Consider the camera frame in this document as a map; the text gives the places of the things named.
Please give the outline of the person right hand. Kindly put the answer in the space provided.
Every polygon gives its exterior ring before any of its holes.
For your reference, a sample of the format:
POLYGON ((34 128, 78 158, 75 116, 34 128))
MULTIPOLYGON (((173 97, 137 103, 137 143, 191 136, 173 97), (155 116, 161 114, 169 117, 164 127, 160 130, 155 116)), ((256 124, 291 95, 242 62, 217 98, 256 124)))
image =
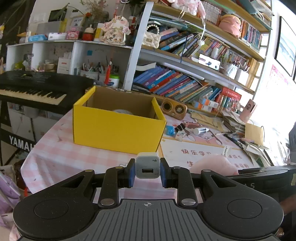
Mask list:
POLYGON ((293 211, 296 211, 296 195, 292 195, 280 202, 284 215, 287 215, 293 211))

